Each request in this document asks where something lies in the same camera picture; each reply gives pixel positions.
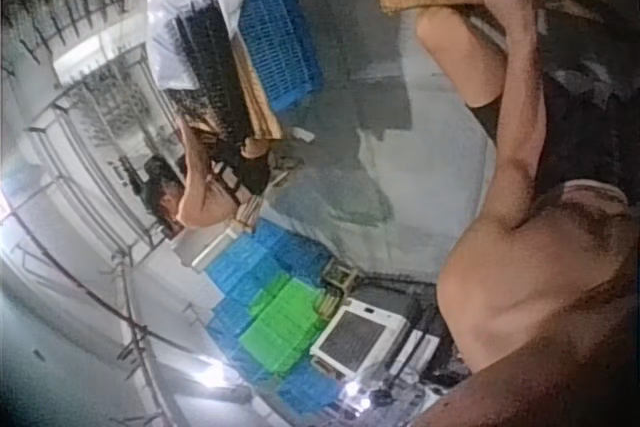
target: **black hair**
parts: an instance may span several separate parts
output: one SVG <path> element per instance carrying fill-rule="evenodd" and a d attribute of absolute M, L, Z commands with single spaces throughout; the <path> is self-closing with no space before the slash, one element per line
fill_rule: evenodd
<path fill-rule="evenodd" d="M 170 231 L 173 230 L 171 220 L 167 218 L 167 212 L 162 206 L 162 198 L 166 188 L 170 185 L 183 187 L 180 178 L 173 171 L 169 163 L 161 156 L 154 155 L 144 164 L 144 171 L 149 179 L 142 188 L 141 199 L 145 207 L 158 222 Z"/>

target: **man's back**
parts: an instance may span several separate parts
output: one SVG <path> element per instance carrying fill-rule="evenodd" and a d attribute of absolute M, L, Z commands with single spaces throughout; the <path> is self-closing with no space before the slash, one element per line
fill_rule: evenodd
<path fill-rule="evenodd" d="M 510 231 L 480 218 L 442 272 L 440 308 L 474 372 L 540 335 L 550 319 L 616 275 L 633 282 L 638 227 L 627 206 L 591 190 L 551 197 L 554 203 Z M 594 312 L 572 327 L 591 329 L 585 322 L 601 320 Z"/>

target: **metal pipe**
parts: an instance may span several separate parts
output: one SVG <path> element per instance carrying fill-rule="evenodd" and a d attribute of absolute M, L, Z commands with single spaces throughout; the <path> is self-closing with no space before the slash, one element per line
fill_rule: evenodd
<path fill-rule="evenodd" d="M 20 45 L 22 45 L 22 47 L 24 47 L 24 50 L 27 51 L 27 53 L 31 56 L 31 58 L 35 61 L 36 64 L 40 65 L 40 59 L 38 59 L 38 57 L 36 57 L 36 54 L 34 53 L 34 51 L 32 51 L 29 46 L 27 45 L 27 43 L 24 41 L 24 39 L 20 39 Z"/>
<path fill-rule="evenodd" d="M 126 152 L 122 150 L 122 148 L 120 147 L 120 144 L 118 144 L 118 141 L 115 135 L 113 134 L 111 127 L 109 127 L 107 120 L 104 118 L 104 115 L 100 111 L 100 107 L 98 106 L 97 99 L 91 93 L 91 91 L 87 89 L 84 85 L 82 85 L 82 88 L 85 90 L 87 94 L 89 94 L 89 97 L 92 100 L 91 104 L 92 104 L 93 110 L 96 112 L 96 114 L 98 115 L 98 118 L 100 119 L 100 122 L 106 129 L 107 135 L 109 136 L 109 140 L 111 141 L 111 144 L 114 150 L 116 151 L 116 154 L 118 155 L 118 157 L 126 157 L 127 156 Z M 108 179 L 107 179 L 107 184 L 110 189 L 113 189 L 113 186 L 108 182 Z M 114 199 L 119 202 L 120 208 L 122 209 L 123 213 L 130 216 L 131 222 L 133 222 L 136 225 L 136 227 L 134 228 L 134 231 L 137 230 L 138 234 L 141 234 L 143 237 L 146 236 L 146 227 L 142 224 L 142 222 L 140 222 L 140 220 L 131 211 L 131 209 L 129 209 L 129 207 L 122 201 L 122 198 L 120 197 L 120 195 L 116 191 L 113 191 L 113 194 L 114 194 Z"/>
<path fill-rule="evenodd" d="M 87 296 L 89 296 L 89 298 L 91 300 L 93 300 L 95 303 L 97 303 L 100 307 L 102 307 L 103 309 L 107 310 L 109 313 L 111 313 L 112 315 L 116 316 L 118 319 L 120 319 L 120 320 L 126 322 L 127 324 L 131 325 L 135 329 L 138 329 L 139 331 L 144 332 L 147 336 L 149 336 L 149 337 L 151 337 L 153 339 L 156 339 L 157 341 L 162 342 L 163 344 L 168 345 L 169 347 L 172 347 L 175 350 L 179 350 L 180 352 L 183 352 L 185 354 L 191 355 L 191 356 L 193 356 L 193 357 L 195 357 L 195 358 L 197 358 L 199 360 L 202 360 L 204 362 L 208 362 L 208 363 L 211 363 L 212 361 L 213 362 L 220 362 L 220 360 L 215 359 L 213 357 L 210 357 L 208 355 L 198 354 L 197 352 L 191 350 L 190 348 L 185 347 L 185 346 L 183 346 L 183 345 L 181 345 L 181 344 L 179 344 L 177 342 L 174 342 L 174 341 L 168 339 L 167 337 L 164 337 L 163 335 L 160 335 L 157 332 L 154 332 L 153 330 L 150 330 L 146 325 L 142 325 L 142 324 L 136 322 L 131 317 L 123 314 L 122 312 L 120 312 L 118 309 L 116 309 L 115 307 L 110 305 L 108 302 L 103 300 L 98 294 L 93 292 L 89 287 L 87 287 L 84 283 L 82 283 L 71 272 L 69 272 L 53 256 L 53 254 L 51 254 L 49 252 L 49 250 L 42 244 L 42 242 L 40 242 L 40 240 L 38 240 L 38 238 L 31 231 L 31 229 L 26 225 L 26 223 L 24 222 L 24 220 L 22 219 L 22 217 L 20 216 L 19 213 L 17 213 L 17 212 L 12 210 L 9 213 L 9 217 L 13 217 L 16 220 L 18 225 L 20 225 L 20 228 L 22 228 L 22 230 L 24 230 L 24 232 L 27 234 L 27 237 L 29 237 L 31 242 L 33 242 L 33 245 L 40 251 L 42 256 L 54 268 L 56 268 L 73 285 L 75 285 L 77 288 L 82 290 Z"/>
<path fill-rule="evenodd" d="M 120 83 L 123 85 L 123 87 L 125 89 L 127 89 L 130 93 L 131 96 L 133 97 L 133 95 L 135 95 L 135 92 L 133 92 L 133 89 L 131 89 L 122 79 L 122 76 L 120 75 L 120 72 L 117 71 L 117 69 L 115 69 L 116 72 L 116 76 L 118 77 L 118 80 L 120 81 Z M 162 158 L 164 158 L 167 161 L 167 164 L 171 167 L 171 170 L 174 171 L 174 173 L 178 176 L 178 178 L 182 181 L 182 183 L 185 183 L 184 177 L 182 175 L 182 172 L 180 172 L 180 170 L 178 169 L 178 167 L 176 165 L 174 165 L 173 159 L 171 159 L 171 157 L 169 155 L 167 155 L 167 152 L 164 151 L 164 149 L 161 149 L 155 142 L 153 136 L 149 133 L 149 131 L 147 130 L 146 126 L 144 125 L 144 119 L 142 118 L 142 116 L 140 115 L 140 112 L 137 111 L 137 109 L 135 107 L 132 106 L 131 109 L 136 117 L 136 123 L 138 124 L 138 127 L 140 127 L 140 130 L 142 130 L 142 135 L 144 136 L 144 138 L 146 139 L 146 141 L 149 143 L 148 147 L 149 150 L 151 150 L 152 154 L 157 154 L 160 155 Z"/>
<path fill-rule="evenodd" d="M 42 35 L 42 31 L 38 28 L 38 26 L 36 25 L 36 23 L 35 23 L 35 21 L 33 19 L 31 20 L 31 27 L 33 28 L 33 30 L 35 31 L 36 35 L 40 39 L 40 43 L 42 45 L 44 45 L 45 49 L 47 49 L 47 52 L 49 52 L 49 54 L 53 54 L 53 51 L 51 50 L 51 46 L 49 45 L 49 42 L 47 42 L 47 39 L 44 37 L 44 35 Z"/>
<path fill-rule="evenodd" d="M 55 179 L 47 182 L 45 185 L 39 187 L 38 189 L 36 189 L 35 191 L 33 191 L 31 194 L 29 194 L 29 196 L 27 196 L 27 198 L 25 198 L 24 200 L 22 200 L 22 202 L 20 202 L 18 205 L 16 205 L 13 210 L 20 210 L 22 207 L 24 207 L 25 205 L 27 205 L 29 202 L 31 202 L 33 199 L 35 199 L 38 194 L 42 193 L 42 192 L 46 192 L 47 190 L 49 190 L 49 188 L 53 185 L 56 185 L 58 180 L 61 179 L 61 176 L 57 176 Z"/>
<path fill-rule="evenodd" d="M 73 30 L 76 33 L 76 37 L 80 38 L 80 31 L 78 30 L 78 24 L 76 24 L 76 19 L 73 15 L 73 8 L 71 7 L 69 0 L 64 0 L 64 4 L 67 8 L 67 14 L 69 15 L 69 19 L 71 20 L 71 25 L 73 26 Z"/>
<path fill-rule="evenodd" d="M 56 16 L 53 14 L 51 15 L 51 21 L 53 22 L 53 26 L 56 29 L 58 37 L 60 37 L 60 40 L 62 41 L 62 45 L 67 45 L 67 41 L 64 39 L 64 35 L 62 33 L 62 30 L 60 29 L 60 25 L 58 25 L 58 19 L 56 19 Z"/>
<path fill-rule="evenodd" d="M 130 49 L 125 50 L 124 52 L 122 52 L 122 54 L 120 55 L 125 55 L 128 54 L 130 52 L 132 52 L 135 49 L 139 49 L 140 46 L 136 45 L 135 47 L 132 47 Z M 53 100 L 51 102 L 49 102 L 45 107 L 42 108 L 42 110 L 40 110 L 36 115 L 34 115 L 31 118 L 31 125 L 33 125 L 35 122 L 37 122 L 40 117 L 42 117 L 53 105 L 57 104 L 62 98 L 66 97 L 67 95 L 69 95 L 69 92 L 76 88 L 77 86 L 75 84 L 69 85 L 68 87 L 65 88 L 65 90 L 58 94 L 56 97 L 53 98 Z"/>
<path fill-rule="evenodd" d="M 89 5 L 89 0 L 80 0 L 82 2 L 82 8 L 84 9 L 85 18 L 87 22 L 89 22 L 89 27 L 93 29 L 93 19 L 91 18 L 91 6 Z"/>
<path fill-rule="evenodd" d="M 122 4 L 122 2 L 123 2 L 123 0 L 113 0 L 113 1 L 109 1 L 109 3 L 105 3 L 105 10 L 106 10 L 106 9 L 108 9 L 109 7 L 114 6 L 114 5 Z M 79 11 L 80 9 L 79 9 L 79 8 L 78 8 L 78 6 L 77 6 L 77 0 L 74 0 L 74 3 L 76 4 L 76 8 L 77 8 L 77 9 L 78 9 L 78 11 Z M 92 24 L 92 20 L 91 20 L 91 15 L 92 15 L 92 14 L 95 14 L 95 13 L 98 13 L 99 11 L 101 11 L 101 10 L 102 10 L 102 7 L 98 7 L 98 8 L 96 8 L 96 9 L 91 9 L 91 8 L 90 8 L 90 6 L 89 6 L 88 4 L 87 4 L 86 6 L 84 6 L 84 7 L 85 7 L 85 13 L 86 13 L 86 12 L 88 12 L 88 13 L 86 13 L 86 15 L 84 15 L 84 16 L 80 16 L 78 19 L 76 19 L 76 18 L 73 16 L 73 12 L 72 12 L 71 6 L 70 6 L 70 5 L 67 5 L 67 11 L 68 11 L 68 13 L 69 13 L 69 17 L 71 18 L 71 22 L 66 23 L 66 24 L 64 24 L 63 26 L 61 26 L 61 27 L 59 28 L 60 32 L 58 32 L 58 31 L 56 30 L 56 32 L 55 32 L 55 33 L 53 33 L 53 34 L 51 34 L 51 35 L 43 36 L 43 37 L 41 38 L 41 44 L 36 44 L 36 46 L 35 46 L 35 47 L 34 47 L 34 49 L 33 49 L 33 52 L 35 52 L 35 50 L 36 50 L 40 45 L 42 45 L 44 42 L 50 42 L 54 37 L 56 37 L 56 36 L 61 36 L 61 33 L 62 33 L 62 32 L 64 32 L 65 30 L 67 30 L 67 29 L 68 29 L 68 28 L 70 28 L 70 27 L 73 27 L 73 28 L 74 28 L 74 30 L 75 30 L 75 32 L 76 32 L 76 36 L 79 36 L 79 35 L 80 35 L 80 32 L 79 32 L 79 29 L 78 29 L 78 25 L 77 25 L 77 24 L 78 24 L 78 22 L 80 22 L 81 20 L 87 19 L 87 21 L 89 22 L 89 24 L 90 24 L 91 28 L 93 28 L 93 24 Z"/>
<path fill-rule="evenodd" d="M 125 310 L 127 312 L 127 316 L 129 317 L 129 319 L 133 321 L 133 308 L 131 307 L 131 298 L 129 296 L 129 285 L 128 285 L 129 279 L 127 278 L 127 272 L 126 272 L 126 267 L 124 262 L 120 263 L 120 273 L 122 275 L 122 290 L 124 293 Z M 140 362 L 140 368 L 142 370 L 142 375 L 144 377 L 145 384 L 150 388 L 149 392 L 151 394 L 151 398 L 153 399 L 153 403 L 156 405 L 156 408 L 159 409 L 164 419 L 164 423 L 165 424 L 173 423 L 171 416 L 167 412 L 168 409 L 166 408 L 164 400 L 161 399 L 160 396 L 158 395 L 158 392 L 160 389 L 157 387 L 153 379 L 153 376 L 151 375 L 149 365 L 147 364 L 145 353 L 140 346 L 138 331 L 131 323 L 128 323 L 128 325 L 129 325 L 129 330 L 131 331 L 132 346 L 136 355 L 138 356 L 138 360 Z"/>
<path fill-rule="evenodd" d="M 175 120 L 173 118 L 172 109 L 168 103 L 169 101 L 167 100 L 166 96 L 158 90 L 158 87 L 156 86 L 156 83 L 153 80 L 153 76 L 151 75 L 151 72 L 149 70 L 149 60 L 147 57 L 147 52 L 144 49 L 142 49 L 141 68 L 142 68 L 142 74 L 144 75 L 145 80 L 151 87 L 151 91 L 153 92 L 153 95 L 156 97 L 156 100 L 158 101 L 158 105 L 160 105 L 160 109 L 162 110 L 162 113 L 167 119 L 167 123 L 169 124 L 170 127 L 173 128 L 173 130 L 176 130 L 178 126 L 176 125 Z"/>
<path fill-rule="evenodd" d="M 37 134 L 42 134 L 42 135 L 46 135 L 46 132 L 44 131 L 39 131 L 39 130 L 27 130 L 27 132 L 35 132 Z M 111 233 L 108 231 L 108 229 L 106 229 L 104 227 L 103 224 L 101 224 L 100 220 L 102 220 L 102 222 L 104 222 L 105 225 L 106 222 L 104 221 L 104 219 L 102 218 L 102 216 L 100 215 L 100 213 L 94 213 L 92 211 L 92 208 L 88 207 L 88 205 L 91 205 L 90 202 L 88 201 L 88 199 L 84 196 L 84 192 L 79 191 L 76 192 L 76 190 L 74 188 L 72 188 L 70 185 L 68 185 L 66 183 L 66 178 L 64 176 L 64 173 L 66 172 L 68 174 L 68 171 L 66 169 L 60 169 L 58 167 L 58 164 L 56 162 L 55 156 L 49 151 L 44 139 L 38 135 L 36 137 L 37 141 L 33 143 L 34 146 L 34 150 L 36 151 L 36 155 L 38 155 L 38 157 L 40 158 L 40 160 L 42 161 L 43 165 L 45 166 L 45 168 L 49 171 L 49 175 L 51 177 L 57 176 L 56 174 L 63 174 L 61 175 L 61 180 L 63 180 L 63 185 L 69 189 L 69 192 L 71 193 L 71 196 L 75 197 L 75 203 L 79 204 L 81 209 L 83 209 L 85 216 L 89 217 L 89 222 L 87 222 L 86 217 L 83 220 L 83 222 L 85 222 L 89 228 L 91 228 L 92 225 L 97 226 L 98 228 L 98 235 L 96 236 L 98 239 L 100 239 L 102 237 L 101 242 L 107 246 L 107 248 L 109 250 L 111 250 L 111 247 L 109 247 L 107 245 L 107 243 L 104 242 L 104 237 L 107 238 L 107 240 L 109 242 L 111 242 L 113 244 L 113 246 L 115 248 L 122 248 L 124 245 L 126 245 L 126 242 L 123 239 L 118 239 L 118 234 L 117 233 Z M 57 172 L 53 172 L 51 171 L 50 165 L 53 165 L 53 167 L 56 169 Z M 74 201 L 71 200 L 70 195 L 66 192 L 65 189 L 61 189 L 62 195 L 65 198 L 65 200 L 69 203 L 69 205 L 73 206 L 74 205 Z"/>
<path fill-rule="evenodd" d="M 62 109 L 60 107 L 56 107 L 53 109 L 54 115 L 57 119 L 60 119 L 58 112 L 62 111 L 64 116 L 60 122 L 60 127 L 62 129 L 62 133 L 69 142 L 71 149 L 74 151 L 83 167 L 91 177 L 91 180 L 96 184 L 102 195 L 105 196 L 105 199 L 111 205 L 111 207 L 115 210 L 116 213 L 120 215 L 122 220 L 136 233 L 138 237 L 140 237 L 140 230 L 135 223 L 130 222 L 128 216 L 134 216 L 135 214 L 122 202 L 122 198 L 115 191 L 109 179 L 106 177 L 104 172 L 100 169 L 99 164 L 96 162 L 94 157 L 91 155 L 89 150 L 87 149 L 84 141 L 80 137 L 80 134 L 73 125 L 73 122 L 68 116 L 67 109 Z M 146 228 L 142 228 L 142 236 L 146 235 Z"/>

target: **metal frame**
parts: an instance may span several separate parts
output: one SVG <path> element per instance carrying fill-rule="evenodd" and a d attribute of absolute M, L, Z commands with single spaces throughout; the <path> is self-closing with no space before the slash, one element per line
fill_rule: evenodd
<path fill-rule="evenodd" d="M 127 49 L 121 52 L 116 59 L 121 59 L 122 56 L 131 54 L 138 51 L 140 57 L 133 62 L 127 63 L 125 68 L 132 72 L 134 68 L 140 68 L 142 72 L 141 78 L 146 82 L 147 90 L 151 91 L 152 98 L 145 95 L 147 101 L 149 101 L 152 109 L 159 109 L 162 113 L 160 118 L 164 118 L 168 124 L 170 130 L 174 129 L 175 123 L 171 115 L 171 108 L 169 106 L 166 97 L 157 90 L 153 79 L 150 75 L 150 70 L 147 65 L 147 56 L 143 45 Z M 118 80 L 123 83 L 119 73 Z M 122 197 L 118 188 L 115 186 L 115 180 L 111 180 L 109 175 L 105 171 L 106 167 L 101 165 L 100 161 L 93 155 L 91 148 L 83 140 L 79 129 L 74 124 L 70 112 L 72 109 L 63 107 L 60 105 L 62 99 L 64 99 L 73 89 L 84 88 L 82 84 L 78 82 L 68 86 L 62 93 L 53 99 L 44 109 L 39 111 L 31 121 L 31 127 L 27 129 L 28 135 L 33 140 L 34 150 L 42 164 L 47 169 L 51 178 L 58 179 L 58 182 L 64 187 L 61 189 L 65 200 L 75 207 L 82 221 L 95 234 L 96 238 L 109 250 L 109 251 L 122 251 L 128 252 L 132 264 L 137 264 L 141 259 L 133 258 L 133 247 L 137 243 L 143 243 L 147 246 L 147 253 L 143 255 L 146 257 L 153 249 L 153 236 L 152 231 L 156 227 L 157 223 L 154 222 L 150 226 L 145 225 L 145 219 L 136 214 L 127 204 Z M 101 125 L 109 137 L 109 144 L 114 149 L 118 157 L 127 157 L 127 153 L 122 149 L 118 143 L 116 136 L 108 125 L 106 119 L 102 115 L 98 107 L 98 100 L 88 93 L 91 100 L 90 107 L 97 114 Z M 53 120 L 48 122 L 42 127 L 38 127 L 41 124 L 42 117 L 51 112 L 53 114 Z M 155 142 L 153 136 L 149 133 L 144 125 L 144 119 L 140 116 L 139 112 L 134 112 L 136 122 L 143 131 L 145 143 L 149 146 L 151 153 L 162 155 L 173 166 L 172 159 L 169 158 L 167 152 L 163 152 Z M 48 137 L 48 131 L 51 127 L 58 126 L 65 141 L 73 151 L 75 158 L 79 161 L 84 171 L 88 174 L 91 181 L 96 185 L 99 193 L 104 197 L 106 203 L 109 205 L 111 211 L 116 214 L 123 223 L 133 232 L 136 237 L 136 241 L 132 245 L 127 245 L 127 242 L 118 233 L 117 229 L 110 225 L 103 215 L 92 205 L 87 195 L 83 192 L 83 188 L 73 179 L 72 173 L 66 167 L 61 155 L 59 154 L 56 146 Z"/>

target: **shirtless man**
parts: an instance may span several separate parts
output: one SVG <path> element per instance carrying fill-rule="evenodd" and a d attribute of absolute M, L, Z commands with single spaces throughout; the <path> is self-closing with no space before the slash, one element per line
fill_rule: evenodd
<path fill-rule="evenodd" d="M 177 176 L 148 182 L 145 203 L 158 217 L 177 228 L 209 227 L 232 219 L 252 195 L 269 181 L 269 141 L 247 139 L 242 149 L 222 141 L 209 148 L 185 119 L 178 118 L 184 145 L 185 185 Z"/>
<path fill-rule="evenodd" d="M 615 176 L 606 163 L 583 162 L 590 152 L 567 140 L 580 133 L 557 132 L 572 105 L 539 70 L 533 0 L 485 3 L 506 31 L 508 59 L 452 9 L 425 10 L 417 24 L 496 134 L 497 159 L 481 212 L 438 281 L 442 315 L 474 375 L 415 425 L 640 425 L 639 228 L 629 208 L 638 199 L 607 182 Z M 637 173 L 639 163 L 623 169 Z"/>

